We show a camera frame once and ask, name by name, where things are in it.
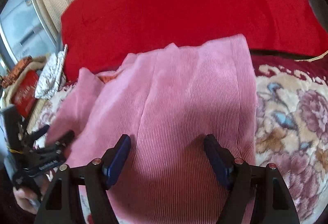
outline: blue leaf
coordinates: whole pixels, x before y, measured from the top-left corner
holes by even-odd
[[[297,124],[291,114],[286,115],[281,111],[273,111],[272,116],[282,128],[297,131]]]

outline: red bag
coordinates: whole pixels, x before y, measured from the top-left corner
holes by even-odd
[[[29,71],[11,99],[19,114],[24,118],[28,118],[37,100],[34,97],[34,93],[38,80],[39,76],[37,73],[35,71]]]

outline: floral blanket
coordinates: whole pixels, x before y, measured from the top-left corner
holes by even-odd
[[[259,103],[256,165],[277,164],[301,223],[313,224],[328,204],[328,66],[323,66],[328,60],[252,60]],[[52,123],[73,87],[62,88],[45,104],[35,130]],[[87,198],[81,197],[81,203],[86,222],[92,224]]]

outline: red blanket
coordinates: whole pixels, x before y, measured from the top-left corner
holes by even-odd
[[[308,0],[75,0],[62,16],[65,73],[111,70],[125,56],[242,33],[251,49],[320,55],[328,36]]]

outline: ribbed fabric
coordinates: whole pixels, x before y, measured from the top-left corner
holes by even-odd
[[[227,191],[206,158],[204,136],[255,161],[255,75],[245,37],[129,54],[119,71],[104,84],[81,69],[48,141],[73,129],[67,163],[75,167],[129,134],[131,153],[108,191],[116,215],[133,224],[215,223]],[[250,208],[246,215],[249,222]]]

